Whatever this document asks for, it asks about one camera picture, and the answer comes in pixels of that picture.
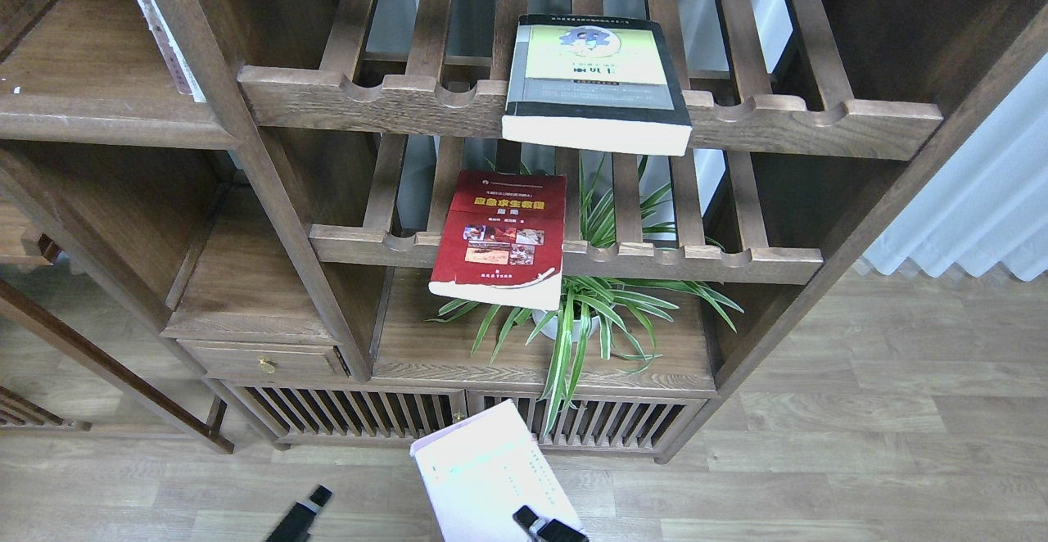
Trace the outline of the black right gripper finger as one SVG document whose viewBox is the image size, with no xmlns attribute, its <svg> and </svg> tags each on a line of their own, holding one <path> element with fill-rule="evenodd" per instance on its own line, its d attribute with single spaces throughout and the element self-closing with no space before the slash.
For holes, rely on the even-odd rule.
<svg viewBox="0 0 1048 542">
<path fill-rule="evenodd" d="M 584 532 L 580 532 L 555 518 L 542 517 L 529 506 L 520 506 L 514 512 L 514 523 L 522 532 L 525 532 L 531 541 L 587 542 L 590 540 Z"/>
</svg>

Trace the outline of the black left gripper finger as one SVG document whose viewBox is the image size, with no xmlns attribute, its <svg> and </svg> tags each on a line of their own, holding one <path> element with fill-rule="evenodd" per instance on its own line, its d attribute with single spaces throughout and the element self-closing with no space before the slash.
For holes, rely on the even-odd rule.
<svg viewBox="0 0 1048 542">
<path fill-rule="evenodd" d="M 316 486 L 307 498 L 296 502 L 274 527 L 266 541 L 308 541 L 315 517 L 325 508 L 332 492 L 325 486 Z"/>
</svg>

